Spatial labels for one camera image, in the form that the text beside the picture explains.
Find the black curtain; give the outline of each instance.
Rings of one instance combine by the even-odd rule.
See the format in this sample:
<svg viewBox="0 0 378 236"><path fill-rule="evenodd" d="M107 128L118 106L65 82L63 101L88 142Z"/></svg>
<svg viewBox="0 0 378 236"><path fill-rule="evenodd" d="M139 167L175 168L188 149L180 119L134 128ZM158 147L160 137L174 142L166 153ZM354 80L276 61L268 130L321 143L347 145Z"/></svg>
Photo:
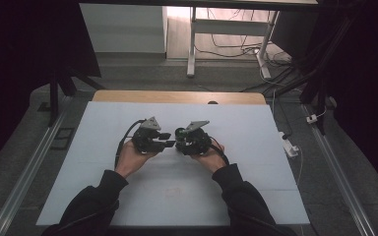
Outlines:
<svg viewBox="0 0 378 236"><path fill-rule="evenodd" d="M100 77L79 3L0 1L0 149L28 109L32 91L66 67Z"/></svg>
<svg viewBox="0 0 378 236"><path fill-rule="evenodd" d="M330 74L335 117L378 172L378 0L365 3L334 55Z"/></svg>

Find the black sleeve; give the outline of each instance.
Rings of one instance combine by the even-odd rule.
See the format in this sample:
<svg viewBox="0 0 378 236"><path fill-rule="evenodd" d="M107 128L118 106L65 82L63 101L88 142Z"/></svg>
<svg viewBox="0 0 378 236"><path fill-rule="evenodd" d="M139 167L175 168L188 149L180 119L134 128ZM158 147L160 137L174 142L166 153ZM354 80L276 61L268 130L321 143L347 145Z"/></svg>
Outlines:
<svg viewBox="0 0 378 236"><path fill-rule="evenodd" d="M103 235L118 209L119 192L128 182L118 173L105 170L99 186L88 186L69 203L60 223L42 235Z"/></svg>
<svg viewBox="0 0 378 236"><path fill-rule="evenodd" d="M253 185L243 181L236 164L217 170L213 179L222 188L232 235L296 235L291 229L276 225L263 197Z"/></svg>

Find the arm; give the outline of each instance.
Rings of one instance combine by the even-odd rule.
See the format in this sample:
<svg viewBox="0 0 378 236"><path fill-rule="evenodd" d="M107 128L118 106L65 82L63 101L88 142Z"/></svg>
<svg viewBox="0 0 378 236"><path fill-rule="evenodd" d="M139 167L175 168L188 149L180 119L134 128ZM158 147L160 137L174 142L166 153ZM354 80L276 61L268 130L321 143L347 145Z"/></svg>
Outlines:
<svg viewBox="0 0 378 236"><path fill-rule="evenodd" d="M115 171L105 170L98 187L88 186L69 203L59 224L48 227L42 235L103 235L118 209L120 191L126 178L139 170L156 153L139 153L127 142Z"/></svg>
<svg viewBox="0 0 378 236"><path fill-rule="evenodd" d="M213 144L223 150L223 146ZM233 235L295 235L290 229L276 225L264 199L253 185L243 181L236 164L226 166L211 148L192 158L207 167L220 185Z"/></svg>

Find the white wall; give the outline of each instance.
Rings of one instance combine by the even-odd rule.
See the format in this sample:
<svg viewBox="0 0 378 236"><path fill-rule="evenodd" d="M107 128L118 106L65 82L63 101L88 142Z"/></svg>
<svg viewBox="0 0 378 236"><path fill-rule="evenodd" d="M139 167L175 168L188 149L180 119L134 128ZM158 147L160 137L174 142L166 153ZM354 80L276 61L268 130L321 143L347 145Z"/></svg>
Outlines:
<svg viewBox="0 0 378 236"><path fill-rule="evenodd" d="M166 50L166 7L81 4L81 9L95 52Z"/></svg>

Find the white table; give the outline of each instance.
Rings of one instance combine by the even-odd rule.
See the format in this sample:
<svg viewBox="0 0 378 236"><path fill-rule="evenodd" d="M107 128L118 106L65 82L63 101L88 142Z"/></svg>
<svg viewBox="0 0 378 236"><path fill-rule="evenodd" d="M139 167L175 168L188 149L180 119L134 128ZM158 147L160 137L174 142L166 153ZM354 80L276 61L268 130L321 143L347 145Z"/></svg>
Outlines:
<svg viewBox="0 0 378 236"><path fill-rule="evenodd" d="M134 121L156 116L162 132L210 120L204 130L226 145L231 163L262 194L279 224L309 223L268 105L90 102L38 219L58 223L67 204L112 169L120 139ZM190 157L168 148L128 179L111 224L228 225L221 190Z"/></svg>

